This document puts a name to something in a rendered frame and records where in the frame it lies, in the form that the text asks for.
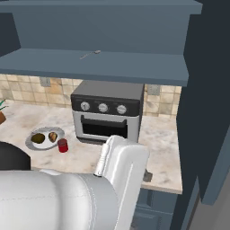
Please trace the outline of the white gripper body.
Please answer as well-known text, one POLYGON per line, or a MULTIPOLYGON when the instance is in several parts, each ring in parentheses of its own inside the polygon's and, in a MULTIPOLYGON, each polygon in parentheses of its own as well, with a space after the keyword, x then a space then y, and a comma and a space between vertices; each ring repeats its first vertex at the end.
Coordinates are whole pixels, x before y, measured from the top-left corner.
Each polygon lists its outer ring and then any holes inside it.
POLYGON ((119 207, 115 230, 129 230, 144 178, 149 150, 146 146, 120 136, 111 136, 106 144, 110 149, 103 176, 113 186, 119 207))

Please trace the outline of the dark green avocado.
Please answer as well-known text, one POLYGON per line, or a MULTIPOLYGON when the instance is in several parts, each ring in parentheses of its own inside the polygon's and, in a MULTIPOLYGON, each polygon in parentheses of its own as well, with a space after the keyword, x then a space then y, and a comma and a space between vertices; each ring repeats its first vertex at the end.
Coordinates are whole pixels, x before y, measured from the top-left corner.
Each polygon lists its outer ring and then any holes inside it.
POLYGON ((36 144, 41 144, 45 140, 45 136, 41 133, 37 133, 31 137, 31 141, 36 144))

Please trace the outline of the blue-grey wall cabinet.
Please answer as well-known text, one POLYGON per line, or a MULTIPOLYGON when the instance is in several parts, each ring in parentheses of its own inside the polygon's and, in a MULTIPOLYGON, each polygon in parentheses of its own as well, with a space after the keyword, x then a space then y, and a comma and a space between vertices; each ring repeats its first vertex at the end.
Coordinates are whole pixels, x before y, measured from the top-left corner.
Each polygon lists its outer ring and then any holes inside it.
POLYGON ((0 74, 184 86, 196 0, 0 0, 21 47, 0 74))

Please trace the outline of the dark blue cabinet door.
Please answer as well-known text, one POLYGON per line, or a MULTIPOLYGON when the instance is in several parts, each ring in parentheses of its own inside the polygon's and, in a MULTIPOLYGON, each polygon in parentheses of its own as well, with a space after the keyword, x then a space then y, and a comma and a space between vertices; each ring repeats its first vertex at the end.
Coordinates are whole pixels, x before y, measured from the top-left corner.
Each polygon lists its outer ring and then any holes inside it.
POLYGON ((21 47, 13 15, 0 13, 0 57, 21 47))
POLYGON ((184 57, 189 80, 181 89, 177 129, 183 193, 199 185, 212 205, 230 167, 230 0, 198 0, 184 57))

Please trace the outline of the white plate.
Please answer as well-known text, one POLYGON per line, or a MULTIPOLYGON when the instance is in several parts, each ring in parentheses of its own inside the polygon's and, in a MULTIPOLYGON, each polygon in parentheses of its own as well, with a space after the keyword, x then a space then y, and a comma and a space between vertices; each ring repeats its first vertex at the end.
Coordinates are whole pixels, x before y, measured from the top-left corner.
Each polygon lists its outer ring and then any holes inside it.
POLYGON ((38 128, 36 130, 33 130, 29 136, 26 138, 25 145, 30 150, 36 150, 36 151, 43 151, 43 150, 49 150, 58 145, 58 140, 63 138, 65 136, 65 131, 62 128, 55 128, 55 127, 44 127, 44 128, 38 128), (52 143, 49 140, 49 133, 55 132, 57 133, 57 139, 54 143, 52 143), (45 136, 45 140, 41 144, 36 144, 31 141, 31 137, 37 133, 41 133, 45 136))

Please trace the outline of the toaster oven glass door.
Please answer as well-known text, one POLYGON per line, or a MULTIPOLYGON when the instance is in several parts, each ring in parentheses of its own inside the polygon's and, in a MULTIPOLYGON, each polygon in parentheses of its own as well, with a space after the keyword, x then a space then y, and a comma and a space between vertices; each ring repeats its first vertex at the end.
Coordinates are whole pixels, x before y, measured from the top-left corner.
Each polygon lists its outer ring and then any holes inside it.
POLYGON ((75 125, 75 135, 79 140, 89 142, 105 142, 110 136, 117 135, 134 142, 138 141, 139 130, 141 124, 141 117, 120 116, 111 114, 99 114, 91 112, 74 111, 73 119, 75 125), (81 115, 84 115, 86 119, 100 119, 111 121, 123 121, 127 120, 127 125, 123 128, 98 126, 83 124, 81 122, 81 115))

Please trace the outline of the grey toaster oven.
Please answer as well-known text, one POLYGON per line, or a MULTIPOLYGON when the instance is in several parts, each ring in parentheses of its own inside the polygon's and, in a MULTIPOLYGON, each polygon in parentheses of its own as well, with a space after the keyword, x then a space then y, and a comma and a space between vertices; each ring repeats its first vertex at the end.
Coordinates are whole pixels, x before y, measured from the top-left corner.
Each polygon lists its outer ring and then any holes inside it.
MULTIPOLYGON (((73 112, 81 111, 130 117, 140 116, 142 120, 144 90, 144 84, 83 80, 70 96, 72 110, 73 112), (90 104, 88 111, 82 110, 82 102, 90 104), (101 103, 105 103, 108 106, 106 112, 99 111, 101 103), (124 114, 117 112, 119 105, 124 105, 127 108, 124 114)), ((85 143, 100 144, 104 142, 89 141, 85 143)))

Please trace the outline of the potted green plant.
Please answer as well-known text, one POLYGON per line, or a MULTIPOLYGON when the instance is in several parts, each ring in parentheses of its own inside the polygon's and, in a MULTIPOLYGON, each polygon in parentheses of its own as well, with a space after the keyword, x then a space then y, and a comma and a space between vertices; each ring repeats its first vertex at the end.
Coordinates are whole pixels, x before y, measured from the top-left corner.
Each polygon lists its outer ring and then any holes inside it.
POLYGON ((4 109, 4 108, 6 108, 7 106, 4 106, 3 105, 3 103, 6 101, 6 99, 4 99, 4 100, 2 100, 1 102, 0 102, 0 125, 3 123, 3 122, 5 122, 6 121, 6 117, 5 117, 5 115, 3 114, 3 112, 2 112, 2 110, 4 109))

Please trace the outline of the red jam jar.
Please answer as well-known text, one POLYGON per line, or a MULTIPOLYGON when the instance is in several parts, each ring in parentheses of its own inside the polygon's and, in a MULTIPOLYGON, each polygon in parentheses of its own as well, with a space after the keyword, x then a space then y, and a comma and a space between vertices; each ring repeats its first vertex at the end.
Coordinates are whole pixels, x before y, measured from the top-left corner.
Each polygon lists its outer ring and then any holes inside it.
POLYGON ((65 138, 61 138, 57 142, 58 150, 60 153, 65 153, 68 151, 68 144, 65 138))

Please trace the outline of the blue-grey base cabinet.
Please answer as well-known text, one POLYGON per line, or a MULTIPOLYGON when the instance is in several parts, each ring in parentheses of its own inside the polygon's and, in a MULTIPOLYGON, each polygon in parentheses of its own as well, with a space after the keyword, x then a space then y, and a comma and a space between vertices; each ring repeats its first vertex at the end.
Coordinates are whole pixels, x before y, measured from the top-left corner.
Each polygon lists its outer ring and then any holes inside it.
POLYGON ((189 230, 198 195, 198 180, 182 194, 142 189, 130 230, 189 230))

